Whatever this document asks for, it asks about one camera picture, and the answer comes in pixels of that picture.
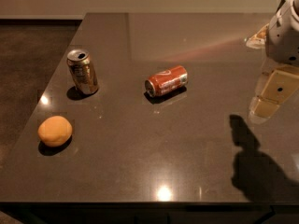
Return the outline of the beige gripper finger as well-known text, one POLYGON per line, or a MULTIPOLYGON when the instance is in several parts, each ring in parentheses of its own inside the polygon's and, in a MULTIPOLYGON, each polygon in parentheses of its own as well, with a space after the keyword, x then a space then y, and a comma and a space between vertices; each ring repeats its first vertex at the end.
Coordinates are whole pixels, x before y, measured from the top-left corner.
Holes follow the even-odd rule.
POLYGON ((251 36, 246 41, 246 46, 251 49, 263 49, 265 46, 267 30, 268 24, 263 26, 256 34, 251 36))
POLYGON ((249 120, 255 124, 268 121, 298 90, 299 67, 266 58, 249 106, 249 120))

